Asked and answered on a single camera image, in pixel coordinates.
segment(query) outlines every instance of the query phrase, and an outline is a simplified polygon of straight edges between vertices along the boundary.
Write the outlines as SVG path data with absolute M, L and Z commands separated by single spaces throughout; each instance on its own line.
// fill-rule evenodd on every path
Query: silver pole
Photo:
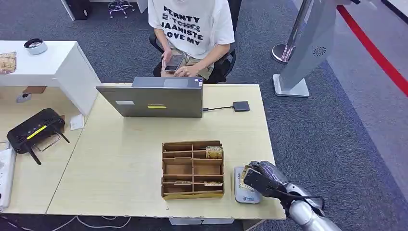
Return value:
M 302 5 L 300 6 L 299 13 L 297 14 L 294 26 L 289 36 L 287 44 L 278 44 L 272 48 L 272 58 L 276 61 L 287 64 L 291 58 L 291 54 L 295 49 L 295 42 L 297 31 L 299 30 L 300 24 L 304 21 L 307 10 L 309 9 L 310 3 L 312 0 L 303 0 Z

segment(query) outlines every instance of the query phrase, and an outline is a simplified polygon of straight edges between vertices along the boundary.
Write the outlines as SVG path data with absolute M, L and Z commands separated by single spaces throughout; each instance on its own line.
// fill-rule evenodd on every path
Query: hand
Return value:
M 174 73 L 174 77 L 196 77 L 199 71 L 194 65 L 182 66 Z
M 167 62 L 170 61 L 171 56 L 173 55 L 173 52 L 171 51 L 170 48 L 165 49 L 165 52 L 163 52 L 162 57 L 162 69 L 165 69 L 165 67 L 167 66 Z

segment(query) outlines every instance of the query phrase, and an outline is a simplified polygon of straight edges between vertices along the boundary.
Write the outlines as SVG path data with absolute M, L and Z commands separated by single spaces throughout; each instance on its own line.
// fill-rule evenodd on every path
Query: speaker grille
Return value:
M 326 51 L 327 51 L 327 48 L 325 48 L 325 47 L 316 47 L 313 50 L 313 55 L 316 56 L 316 57 L 320 57 L 320 56 L 324 55 L 326 53 Z

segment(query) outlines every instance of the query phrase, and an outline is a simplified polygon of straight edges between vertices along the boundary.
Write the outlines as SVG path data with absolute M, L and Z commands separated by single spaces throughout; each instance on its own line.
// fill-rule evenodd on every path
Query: power strip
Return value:
M 0 151 L 0 213 L 10 204 L 16 154 L 8 142 L 6 150 Z

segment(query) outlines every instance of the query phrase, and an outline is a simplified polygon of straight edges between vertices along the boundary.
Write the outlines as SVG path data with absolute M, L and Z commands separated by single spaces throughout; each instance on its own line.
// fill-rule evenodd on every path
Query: carpet floor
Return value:
M 86 21 L 72 22 L 59 1 L 0 0 L 0 39 L 77 40 L 102 82 L 152 76 L 160 54 L 149 44 L 147 12 L 109 19 L 94 3 Z M 237 27 L 238 60 L 228 83 L 259 84 L 276 164 L 295 183 L 327 200 L 326 214 L 344 231 L 402 231 L 408 203 L 327 62 L 306 78 L 307 99 L 279 98 L 270 77 L 283 65 L 269 51 L 284 42 L 297 14 L 284 0 L 244 0 Z M 35 231 L 50 231 L 70 216 L 6 215 Z M 111 224 L 99 217 L 93 225 Z M 118 218 L 113 224 L 123 224 Z M 167 219 L 133 218 L 122 230 L 241 230 L 232 225 L 173 227 Z M 0 230 L 15 230 L 0 223 Z M 60 229 L 91 230 L 78 222 Z M 267 221 L 255 230 L 300 230 L 292 221 Z

